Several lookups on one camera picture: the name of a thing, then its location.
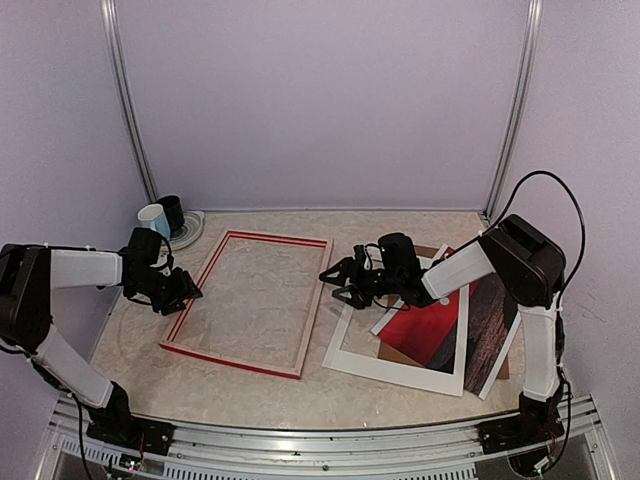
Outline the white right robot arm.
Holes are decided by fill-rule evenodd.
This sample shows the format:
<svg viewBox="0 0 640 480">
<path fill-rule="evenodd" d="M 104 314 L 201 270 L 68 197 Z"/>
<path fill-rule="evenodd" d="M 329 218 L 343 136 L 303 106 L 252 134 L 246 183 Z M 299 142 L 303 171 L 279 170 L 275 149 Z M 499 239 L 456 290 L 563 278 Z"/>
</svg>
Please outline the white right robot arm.
<svg viewBox="0 0 640 480">
<path fill-rule="evenodd" d="M 535 442 L 558 420 L 558 404 L 569 383 L 563 371 L 565 334 L 562 298 L 574 277 L 563 250 L 516 214 L 502 212 L 474 239 L 436 261 L 420 265 L 413 241 L 391 233 L 376 243 L 382 265 L 372 267 L 367 248 L 320 273 L 334 285 L 333 297 L 364 309 L 385 295 L 409 307 L 428 307 L 460 287 L 490 274 L 498 276 L 516 302 L 524 329 L 525 381 L 511 433 L 523 444 Z"/>
</svg>

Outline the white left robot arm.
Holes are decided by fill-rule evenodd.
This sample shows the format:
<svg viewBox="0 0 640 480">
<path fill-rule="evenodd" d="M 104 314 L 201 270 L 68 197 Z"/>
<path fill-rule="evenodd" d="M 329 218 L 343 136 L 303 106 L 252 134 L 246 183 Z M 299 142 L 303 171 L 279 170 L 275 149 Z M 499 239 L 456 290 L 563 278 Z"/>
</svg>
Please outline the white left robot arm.
<svg viewBox="0 0 640 480">
<path fill-rule="evenodd" d="M 126 391 L 95 370 L 61 335 L 51 313 L 55 290 L 119 287 L 123 296 L 163 316 L 185 310 L 202 292 L 175 266 L 169 242 L 144 227 L 119 251 L 48 244 L 1 250 L 1 338 L 54 388 L 74 397 L 95 427 L 121 445 L 141 437 Z"/>
</svg>

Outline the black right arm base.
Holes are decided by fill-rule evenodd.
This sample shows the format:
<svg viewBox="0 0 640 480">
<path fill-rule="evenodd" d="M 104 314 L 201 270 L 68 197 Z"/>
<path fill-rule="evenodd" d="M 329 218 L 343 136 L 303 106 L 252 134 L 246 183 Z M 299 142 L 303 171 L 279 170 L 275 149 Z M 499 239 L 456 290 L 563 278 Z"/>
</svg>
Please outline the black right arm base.
<svg viewBox="0 0 640 480">
<path fill-rule="evenodd" d="M 545 401 L 521 393 L 516 415 L 480 423 L 478 436 L 483 453 L 513 450 L 561 437 L 565 433 L 558 411 L 562 395 L 562 386 Z"/>
</svg>

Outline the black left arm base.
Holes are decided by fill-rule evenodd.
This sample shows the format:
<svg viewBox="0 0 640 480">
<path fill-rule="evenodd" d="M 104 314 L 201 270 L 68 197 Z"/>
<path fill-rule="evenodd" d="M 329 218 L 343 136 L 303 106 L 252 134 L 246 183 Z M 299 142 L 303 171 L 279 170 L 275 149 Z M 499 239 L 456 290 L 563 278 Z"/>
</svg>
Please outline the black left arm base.
<svg viewBox="0 0 640 480">
<path fill-rule="evenodd" d="M 113 426 L 92 422 L 87 427 L 87 435 L 91 439 L 142 454 L 167 456 L 175 429 L 171 423 L 134 417 L 128 432 L 117 433 Z"/>
</svg>

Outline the white photo mat border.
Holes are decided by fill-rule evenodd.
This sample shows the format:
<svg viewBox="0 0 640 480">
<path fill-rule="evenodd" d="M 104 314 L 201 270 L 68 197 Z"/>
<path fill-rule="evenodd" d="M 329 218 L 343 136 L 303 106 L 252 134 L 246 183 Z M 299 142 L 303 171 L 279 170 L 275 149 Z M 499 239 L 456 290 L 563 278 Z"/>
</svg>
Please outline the white photo mat border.
<svg viewBox="0 0 640 480">
<path fill-rule="evenodd" d="M 458 291 L 458 316 L 452 373 L 395 363 L 342 349 L 354 308 L 345 305 L 326 350 L 322 366 L 338 372 L 412 389 L 455 397 L 463 394 L 468 334 L 470 285 Z"/>
</svg>

